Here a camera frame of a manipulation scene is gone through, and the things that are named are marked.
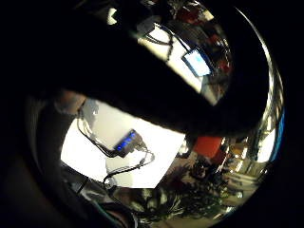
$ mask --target black cable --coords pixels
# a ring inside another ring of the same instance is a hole
[[[166,26],[164,25],[158,25],[160,27],[160,29],[163,29],[165,30],[166,32],[170,33],[171,35],[173,35],[179,42],[180,44],[182,45],[182,47],[184,49],[186,49],[187,51],[189,51],[190,49],[183,43],[182,39],[177,35],[175,34],[174,32],[172,32],[169,28],[167,28]]]
[[[81,193],[81,191],[84,189],[84,187],[86,186],[86,184],[87,184],[87,182],[88,182],[88,177],[85,177],[85,181],[82,183],[82,185],[80,186],[80,188],[77,190],[77,194],[80,194]]]
[[[155,156],[152,152],[146,150],[144,151],[145,152],[145,156],[143,159],[141,159],[140,163],[137,164],[137,165],[134,165],[134,166],[131,166],[131,167],[128,167],[126,168],[125,170],[121,170],[121,171],[113,171],[111,173],[109,173],[108,175],[105,176],[104,180],[103,180],[103,184],[105,184],[105,181],[115,175],[118,175],[118,174],[122,174],[122,173],[126,173],[126,172],[130,172],[130,171],[133,171],[135,169],[140,169],[141,167],[143,166],[146,166],[148,165],[149,163],[151,163],[154,159],[155,159]],[[151,154],[152,158],[151,158],[151,161],[150,162],[147,162],[147,163],[144,163],[145,159],[146,159],[146,156],[147,154]]]
[[[147,34],[145,36],[145,39],[154,43],[154,44],[157,44],[157,45],[170,46],[170,43],[165,43],[164,41],[160,41],[157,38],[151,36],[150,34]]]
[[[113,151],[111,150],[108,150],[104,145],[90,139],[87,134],[80,128],[80,119],[83,119],[84,117],[84,113],[83,113],[83,110],[80,109],[78,111],[78,118],[77,118],[77,128],[78,130],[88,139],[90,140],[97,148],[99,148],[105,155],[107,155],[109,158],[115,158],[117,157],[117,154],[115,154]]]

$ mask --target orange object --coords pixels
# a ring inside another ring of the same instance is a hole
[[[198,137],[193,150],[198,154],[212,159],[219,151],[221,137]]]

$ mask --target white surface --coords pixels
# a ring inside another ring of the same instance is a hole
[[[274,129],[262,142],[257,154],[257,162],[267,162],[273,152],[276,140],[276,129]]]
[[[109,130],[108,132],[111,132],[111,126],[113,128],[124,126],[124,120],[127,120],[125,126],[129,126],[130,123],[133,123],[134,125],[132,128],[142,136],[147,148],[155,155],[155,160],[141,169],[115,175],[114,178],[117,185],[133,188],[156,187],[176,157],[178,150],[182,145],[184,135],[164,129],[144,120],[133,118],[130,115],[122,113],[120,110],[103,103],[98,102],[98,105],[99,111],[98,113],[95,113],[96,122],[94,123],[94,129],[100,127],[99,132],[104,134],[107,129]],[[111,115],[104,115],[106,107],[107,110],[110,110],[110,113],[112,113]],[[99,125],[99,123],[106,123],[107,126]],[[117,139],[118,135],[112,135],[113,141],[114,139]],[[112,171],[120,167],[138,164],[144,156],[145,153],[135,151],[128,154],[124,159],[120,157],[106,157],[97,147],[84,137],[81,132],[79,132],[75,120],[66,134],[61,159],[79,173],[94,180],[103,181],[107,174],[106,170]]]

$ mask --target wire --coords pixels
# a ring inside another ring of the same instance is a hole
[[[80,186],[80,188],[77,190],[76,194],[80,194],[81,193],[81,191],[86,186],[87,182],[88,182],[88,177],[85,178],[85,181],[82,183],[82,185]]]
[[[148,41],[155,43],[157,45],[170,46],[170,43],[165,43],[164,41],[160,41],[157,38],[151,36],[150,34],[147,34],[145,36],[145,39],[147,39]]]
[[[98,210],[99,213],[101,213],[105,218],[107,218],[114,227],[116,228],[121,228],[121,226],[119,225],[120,222],[118,222],[115,218],[113,218],[112,216],[110,216],[103,207],[101,207],[98,202],[96,201],[92,201],[92,204],[95,206],[95,208]]]
[[[107,155],[109,158],[115,158],[117,155],[115,153],[113,153],[113,151],[108,150],[104,145],[102,145],[101,143],[94,141],[92,139],[90,139],[87,134],[81,129],[80,127],[80,119],[84,118],[84,113],[83,110],[80,109],[78,111],[78,118],[77,118],[77,128],[78,130],[88,139],[90,140],[97,148],[99,148],[105,155]]]
[[[151,163],[153,160],[155,160],[155,155],[151,151],[149,151],[146,147],[144,147],[143,149],[144,149],[144,151],[141,151],[141,152],[145,152],[145,156],[144,156],[143,159],[141,159],[141,161],[140,161],[139,164],[131,166],[131,167],[127,167],[125,169],[119,168],[119,170],[114,170],[114,171],[110,172],[108,175],[105,176],[105,178],[103,180],[103,184],[105,184],[105,181],[107,179],[112,178],[115,175],[126,173],[126,172],[130,172],[130,171],[133,171],[135,169],[140,169],[141,167],[146,166],[149,163]],[[147,162],[147,163],[144,163],[147,154],[151,154],[151,160],[149,162]]]
[[[180,44],[182,45],[182,47],[184,49],[186,49],[187,51],[189,51],[190,49],[183,43],[182,39],[177,35],[175,34],[174,32],[172,32],[169,28],[167,28],[166,26],[164,25],[159,25],[159,24],[156,24],[160,27],[160,29],[163,29],[165,30],[166,32],[170,33],[171,35],[173,35],[179,42]]]

